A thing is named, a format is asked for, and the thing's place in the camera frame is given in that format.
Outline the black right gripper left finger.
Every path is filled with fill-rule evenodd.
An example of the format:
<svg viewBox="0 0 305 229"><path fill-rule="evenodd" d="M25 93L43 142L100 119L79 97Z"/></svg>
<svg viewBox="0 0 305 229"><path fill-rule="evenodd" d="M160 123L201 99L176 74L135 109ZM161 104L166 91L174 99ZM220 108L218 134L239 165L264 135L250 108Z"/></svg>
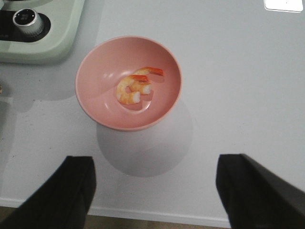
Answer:
<svg viewBox="0 0 305 229"><path fill-rule="evenodd" d="M68 156L51 177L5 218L2 229L82 229L96 190L91 156Z"/></svg>

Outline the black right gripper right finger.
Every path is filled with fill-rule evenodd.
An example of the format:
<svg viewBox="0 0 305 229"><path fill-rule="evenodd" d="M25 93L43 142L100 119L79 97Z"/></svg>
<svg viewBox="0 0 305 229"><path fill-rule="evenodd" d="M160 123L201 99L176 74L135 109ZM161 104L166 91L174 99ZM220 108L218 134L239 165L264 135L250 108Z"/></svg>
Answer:
<svg viewBox="0 0 305 229"><path fill-rule="evenodd" d="M305 193L246 154L223 154L216 188L233 229L303 229Z"/></svg>

